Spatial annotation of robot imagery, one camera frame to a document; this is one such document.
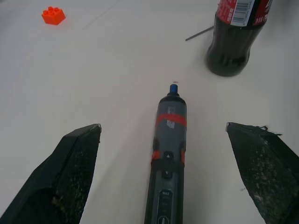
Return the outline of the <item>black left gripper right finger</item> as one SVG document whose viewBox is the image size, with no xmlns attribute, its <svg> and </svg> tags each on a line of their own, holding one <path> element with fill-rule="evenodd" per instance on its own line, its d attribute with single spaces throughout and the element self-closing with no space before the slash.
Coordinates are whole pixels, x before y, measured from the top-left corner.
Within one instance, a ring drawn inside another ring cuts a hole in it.
<svg viewBox="0 0 299 224">
<path fill-rule="evenodd" d="M 226 126 L 243 184 L 267 224 L 299 222 L 299 157 L 266 126 Z"/>
</svg>

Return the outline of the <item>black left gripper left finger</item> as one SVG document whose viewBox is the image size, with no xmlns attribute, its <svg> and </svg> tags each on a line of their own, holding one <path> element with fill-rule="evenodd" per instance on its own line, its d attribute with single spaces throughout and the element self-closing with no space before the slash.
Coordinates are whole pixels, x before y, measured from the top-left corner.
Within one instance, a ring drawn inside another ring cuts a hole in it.
<svg viewBox="0 0 299 224">
<path fill-rule="evenodd" d="M 93 181 L 102 128 L 65 135 L 29 176 L 0 218 L 2 224 L 78 224 Z"/>
</svg>

